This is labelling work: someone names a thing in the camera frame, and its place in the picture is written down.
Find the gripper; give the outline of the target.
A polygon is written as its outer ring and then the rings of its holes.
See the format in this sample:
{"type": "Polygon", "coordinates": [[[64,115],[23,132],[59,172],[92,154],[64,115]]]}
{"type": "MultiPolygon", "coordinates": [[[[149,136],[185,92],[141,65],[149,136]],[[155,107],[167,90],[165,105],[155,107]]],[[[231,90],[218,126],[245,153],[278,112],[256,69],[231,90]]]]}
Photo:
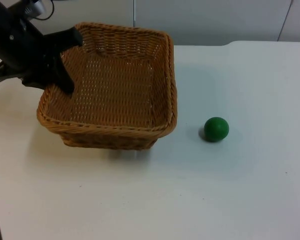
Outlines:
{"type": "Polygon", "coordinates": [[[0,19],[0,82],[20,78],[27,87],[57,86],[65,94],[74,92],[60,53],[83,45],[81,33],[67,30],[41,34],[29,21],[0,19]]]}

